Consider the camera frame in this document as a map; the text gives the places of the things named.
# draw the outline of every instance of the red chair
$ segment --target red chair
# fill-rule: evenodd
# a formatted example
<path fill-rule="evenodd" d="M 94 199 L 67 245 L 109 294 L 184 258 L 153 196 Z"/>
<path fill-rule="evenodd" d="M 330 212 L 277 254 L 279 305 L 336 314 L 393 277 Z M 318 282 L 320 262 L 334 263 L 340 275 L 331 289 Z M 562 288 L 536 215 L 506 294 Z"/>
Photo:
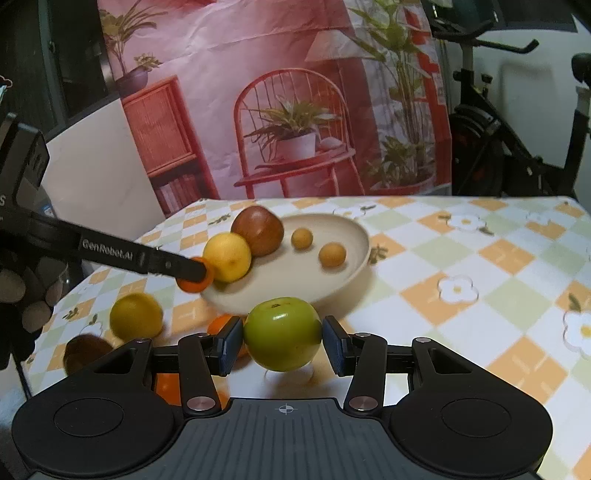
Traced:
<path fill-rule="evenodd" d="M 264 146 L 264 139 L 246 137 L 249 133 L 265 125 L 260 110 L 265 108 L 277 108 L 277 99 L 303 101 L 308 100 L 316 105 L 327 108 L 338 119 L 329 122 L 326 127 L 320 128 L 320 138 L 333 137 L 344 143 L 344 148 L 333 157 L 327 155 L 314 159 L 301 161 L 301 167 L 286 171 L 273 171 L 265 168 L 260 173 L 250 173 L 249 167 L 260 166 L 274 159 L 274 144 Z M 365 191 L 357 166 L 355 164 L 355 149 L 351 140 L 351 127 L 349 111 L 345 99 L 339 88 L 327 77 L 312 70 L 290 68 L 274 70 L 266 73 L 251 82 L 238 96 L 234 106 L 234 123 L 238 140 L 238 153 L 240 155 L 240 167 L 243 177 L 234 186 L 246 188 L 246 196 L 254 198 L 254 186 L 259 183 L 279 181 L 285 198 L 290 197 L 287 179 L 308 173 L 325 171 L 327 182 L 332 183 L 333 194 L 341 194 L 339 180 L 335 167 L 345 162 L 350 166 L 353 174 L 353 188 L 348 195 L 364 195 Z"/>

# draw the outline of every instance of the red cabinet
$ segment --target red cabinet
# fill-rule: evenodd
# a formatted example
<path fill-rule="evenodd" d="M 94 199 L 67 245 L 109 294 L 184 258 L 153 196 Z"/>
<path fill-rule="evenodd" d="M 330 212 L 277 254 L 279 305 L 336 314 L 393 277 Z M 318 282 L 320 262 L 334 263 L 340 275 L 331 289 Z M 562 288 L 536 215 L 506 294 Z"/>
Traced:
<path fill-rule="evenodd" d="M 203 197 L 218 199 L 176 75 L 125 98 L 139 156 L 166 216 Z"/>

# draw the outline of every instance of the exercise bike seat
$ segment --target exercise bike seat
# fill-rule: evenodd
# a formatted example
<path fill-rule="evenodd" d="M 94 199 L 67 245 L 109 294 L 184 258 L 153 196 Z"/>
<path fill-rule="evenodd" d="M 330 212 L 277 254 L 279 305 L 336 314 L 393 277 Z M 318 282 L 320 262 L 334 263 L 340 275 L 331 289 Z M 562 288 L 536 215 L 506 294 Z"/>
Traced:
<path fill-rule="evenodd" d="M 591 53 L 577 53 L 571 64 L 574 77 L 591 87 Z"/>

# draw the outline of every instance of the gray ribbed panel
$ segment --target gray ribbed panel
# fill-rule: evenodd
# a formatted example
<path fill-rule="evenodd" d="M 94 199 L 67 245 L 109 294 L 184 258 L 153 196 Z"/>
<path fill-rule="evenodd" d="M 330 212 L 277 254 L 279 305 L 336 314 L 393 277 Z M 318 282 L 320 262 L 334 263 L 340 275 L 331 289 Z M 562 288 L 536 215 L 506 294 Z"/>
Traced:
<path fill-rule="evenodd" d="M 284 405 L 294 410 L 288 414 Z M 522 475 L 516 480 L 533 480 Z M 31 480 L 50 477 L 35 473 Z M 333 400 L 234 400 L 191 420 L 173 447 L 121 480 L 447 480 L 408 460 L 375 420 Z"/>

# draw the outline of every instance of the beige plate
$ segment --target beige plate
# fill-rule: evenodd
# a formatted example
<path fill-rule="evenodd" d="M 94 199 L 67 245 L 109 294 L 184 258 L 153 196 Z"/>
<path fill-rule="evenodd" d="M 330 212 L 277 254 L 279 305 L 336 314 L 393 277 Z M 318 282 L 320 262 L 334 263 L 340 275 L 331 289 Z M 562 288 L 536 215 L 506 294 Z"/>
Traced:
<path fill-rule="evenodd" d="M 201 293 L 221 312 L 246 315 L 262 301 L 278 297 L 297 297 L 314 307 L 340 292 L 367 264 L 371 247 L 365 229 L 339 215 L 309 213 L 282 218 L 285 228 L 283 243 L 277 251 L 256 258 L 244 278 L 225 285 L 212 285 Z M 312 246 L 296 251 L 291 246 L 291 234 L 299 227 L 314 235 Z M 328 242 L 340 242 L 347 250 L 345 263 L 325 270 L 318 252 Z"/>

